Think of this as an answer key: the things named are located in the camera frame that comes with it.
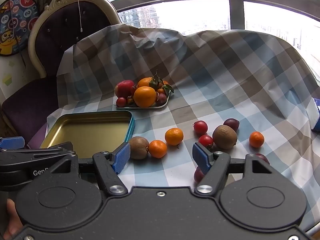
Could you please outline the person's left hand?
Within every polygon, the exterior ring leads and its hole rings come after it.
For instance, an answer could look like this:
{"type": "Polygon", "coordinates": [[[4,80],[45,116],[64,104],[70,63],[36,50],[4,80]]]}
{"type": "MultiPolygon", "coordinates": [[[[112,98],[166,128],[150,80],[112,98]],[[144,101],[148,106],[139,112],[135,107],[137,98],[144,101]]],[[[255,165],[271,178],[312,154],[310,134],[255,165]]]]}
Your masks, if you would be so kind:
{"type": "Polygon", "coordinates": [[[15,203],[11,199],[7,199],[7,212],[9,214],[9,223],[3,235],[3,238],[12,239],[17,233],[20,232],[21,228],[23,228],[23,225],[16,212],[15,203]]]}

